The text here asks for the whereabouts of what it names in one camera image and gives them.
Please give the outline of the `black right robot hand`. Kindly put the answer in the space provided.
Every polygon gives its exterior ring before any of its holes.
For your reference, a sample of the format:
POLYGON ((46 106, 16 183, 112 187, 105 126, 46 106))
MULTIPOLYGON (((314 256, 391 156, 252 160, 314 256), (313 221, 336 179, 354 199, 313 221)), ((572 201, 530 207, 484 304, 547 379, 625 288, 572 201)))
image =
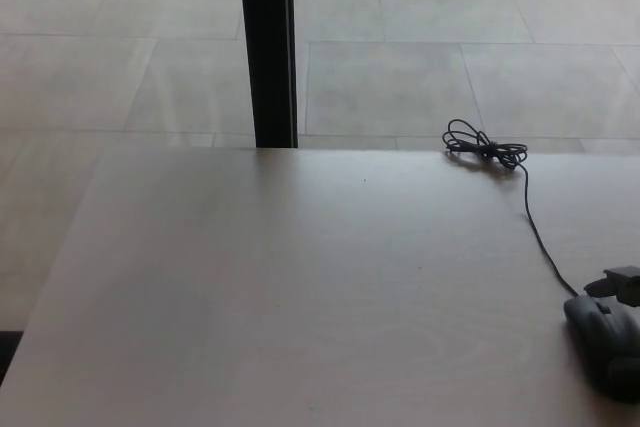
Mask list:
POLYGON ((605 277, 587 284, 585 292, 596 299, 612 297, 616 307, 603 302, 597 306, 604 312, 616 339, 609 336, 606 344, 616 350, 606 366, 607 387, 612 391, 639 395, 639 323, 632 319, 626 307, 639 307, 639 268, 625 266, 607 269, 605 277))

